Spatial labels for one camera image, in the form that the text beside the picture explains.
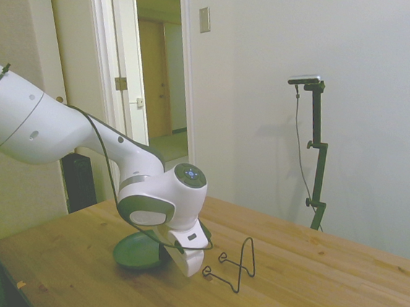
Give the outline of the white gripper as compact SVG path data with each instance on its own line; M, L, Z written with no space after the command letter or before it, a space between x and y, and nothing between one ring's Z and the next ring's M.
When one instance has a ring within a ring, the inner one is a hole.
M202 266L204 248L208 246L209 231L196 222L189 230L172 230L166 225L158 226L158 239L168 246L160 245L159 260L166 263L171 259L186 277L196 274Z

